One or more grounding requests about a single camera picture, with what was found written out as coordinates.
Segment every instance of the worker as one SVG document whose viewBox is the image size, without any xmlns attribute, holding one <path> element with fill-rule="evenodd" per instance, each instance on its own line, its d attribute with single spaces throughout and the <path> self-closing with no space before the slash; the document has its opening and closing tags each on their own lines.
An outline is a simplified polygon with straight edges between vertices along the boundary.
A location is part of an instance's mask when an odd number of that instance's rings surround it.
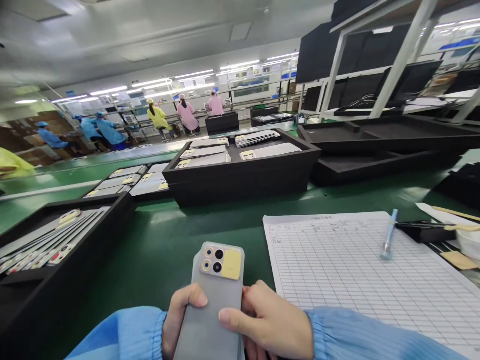
<svg viewBox="0 0 480 360">
<path fill-rule="evenodd" d="M 115 130 L 115 124 L 108 121 L 100 111 L 96 113 L 96 125 L 103 136 L 111 144 L 113 150 L 124 150 L 127 148 L 127 138 Z"/>
<path fill-rule="evenodd" d="M 185 132 L 189 135 L 193 135 L 194 131 L 200 134 L 200 122 L 195 118 L 194 112 L 192 104 L 185 100 L 185 94 L 180 94 L 180 105 L 176 113 L 180 115 Z"/>
<path fill-rule="evenodd" d="M 194 283 L 173 294 L 168 312 L 151 306 L 117 311 L 67 359 L 175 359 L 187 307 L 204 308 L 208 302 Z M 467 360 L 418 332 L 347 308 L 304 312 L 261 280 L 243 287 L 241 309 L 220 310 L 218 322 L 243 335 L 248 359 Z"/>
<path fill-rule="evenodd" d="M 34 166 L 14 153 L 0 147 L 0 179 L 18 178 L 30 175 Z"/>
<path fill-rule="evenodd" d="M 65 138 L 65 135 L 55 135 L 50 131 L 49 124 L 45 121 L 40 121 L 36 125 L 39 127 L 37 131 L 38 135 L 40 135 L 43 141 L 52 149 L 63 149 L 74 158 L 85 156 L 85 154 L 82 153 L 82 148 L 78 142 L 60 140 L 60 138 Z"/>
<path fill-rule="evenodd" d="M 83 118 L 81 115 L 76 115 L 75 119 L 80 122 L 81 130 L 83 131 L 83 135 L 85 135 L 86 139 L 95 145 L 98 151 L 102 151 L 102 148 L 98 143 L 101 143 L 105 149 L 110 148 L 110 144 L 102 135 L 99 134 L 95 125 L 97 124 L 97 120 L 91 117 Z"/>
<path fill-rule="evenodd" d="M 165 115 L 164 111 L 161 108 L 154 106 L 155 102 L 153 99 L 148 99 L 146 102 L 149 105 L 149 108 L 147 110 L 148 118 L 153 122 L 156 129 L 160 132 L 163 141 L 167 140 L 164 134 L 164 129 L 167 129 L 170 132 L 170 136 L 173 139 L 174 128 L 165 119 L 167 115 Z"/>
<path fill-rule="evenodd" d="M 225 103 L 222 100 L 222 98 L 217 94 L 217 90 L 212 89 L 211 99 L 208 102 L 208 107 L 211 109 L 211 115 L 217 116 L 217 115 L 225 114 L 224 106 L 225 106 Z"/>
</svg>

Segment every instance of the pen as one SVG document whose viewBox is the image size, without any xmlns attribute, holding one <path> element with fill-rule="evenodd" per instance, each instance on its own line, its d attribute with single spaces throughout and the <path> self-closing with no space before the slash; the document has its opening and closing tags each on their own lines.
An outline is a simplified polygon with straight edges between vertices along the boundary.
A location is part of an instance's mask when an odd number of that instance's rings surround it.
<svg viewBox="0 0 480 360">
<path fill-rule="evenodd" d="M 392 259 L 392 240 L 393 234 L 395 229 L 395 223 L 397 222 L 397 216 L 399 211 L 394 209 L 391 213 L 391 223 L 390 228 L 388 229 L 388 235 L 386 237 L 385 244 L 383 245 L 383 252 L 380 254 L 380 258 L 383 260 L 391 260 Z"/>
</svg>

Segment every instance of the grid form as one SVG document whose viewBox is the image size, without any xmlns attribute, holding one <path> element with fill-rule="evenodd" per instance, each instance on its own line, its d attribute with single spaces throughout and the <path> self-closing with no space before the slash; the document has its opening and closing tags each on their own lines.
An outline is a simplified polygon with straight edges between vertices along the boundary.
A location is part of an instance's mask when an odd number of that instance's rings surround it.
<svg viewBox="0 0 480 360">
<path fill-rule="evenodd" d="M 445 345 L 480 347 L 480 289 L 401 231 L 394 232 L 393 259 L 380 260 L 386 212 L 279 221 L 305 217 L 264 218 L 281 296 L 304 310 L 348 308 Z"/>
</svg>

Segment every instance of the blue uniform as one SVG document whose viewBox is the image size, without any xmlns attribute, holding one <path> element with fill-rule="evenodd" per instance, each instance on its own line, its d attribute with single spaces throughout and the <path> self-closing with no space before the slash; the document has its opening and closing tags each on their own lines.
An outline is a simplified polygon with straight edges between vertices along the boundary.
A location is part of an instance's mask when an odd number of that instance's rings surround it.
<svg viewBox="0 0 480 360">
<path fill-rule="evenodd" d="M 315 360 L 467 360 L 414 331 L 387 325 L 353 310 L 318 307 L 307 311 Z M 99 324 L 67 359 L 162 359 L 166 311 L 156 307 L 120 310 Z"/>
<path fill-rule="evenodd" d="M 89 142 L 92 141 L 92 138 L 101 138 L 102 136 L 95 130 L 95 124 L 97 123 L 97 119 L 92 118 L 85 118 L 82 120 L 80 127 L 83 131 L 83 134 L 88 139 Z"/>
<path fill-rule="evenodd" d="M 96 120 L 96 125 L 98 129 L 101 131 L 105 139 L 112 145 L 117 145 L 123 143 L 127 138 L 125 135 L 119 133 L 115 130 L 115 124 L 103 118 L 99 118 Z"/>
<path fill-rule="evenodd" d="M 37 133 L 52 149 L 63 149 L 69 144 L 68 142 L 60 140 L 57 135 L 45 128 L 39 128 Z"/>
</svg>

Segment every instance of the yellow uniform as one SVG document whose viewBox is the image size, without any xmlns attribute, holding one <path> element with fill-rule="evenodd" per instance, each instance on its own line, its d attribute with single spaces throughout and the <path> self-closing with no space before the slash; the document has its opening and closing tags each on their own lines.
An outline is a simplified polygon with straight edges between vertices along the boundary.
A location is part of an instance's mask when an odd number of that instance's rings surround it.
<svg viewBox="0 0 480 360">
<path fill-rule="evenodd" d="M 161 108 L 154 106 L 153 111 L 155 112 L 155 115 L 152 114 L 150 108 L 147 109 L 146 112 L 148 114 L 148 118 L 153 121 L 157 129 L 166 128 L 168 131 L 173 130 L 173 127 L 169 125 L 169 123 L 165 119 L 167 115 L 165 115 L 164 111 Z"/>
<path fill-rule="evenodd" d="M 34 169 L 34 166 L 14 153 L 0 147 L 0 169 L 15 168 L 13 171 L 1 171 L 0 179 L 16 178 L 27 175 L 24 171 Z"/>
</svg>

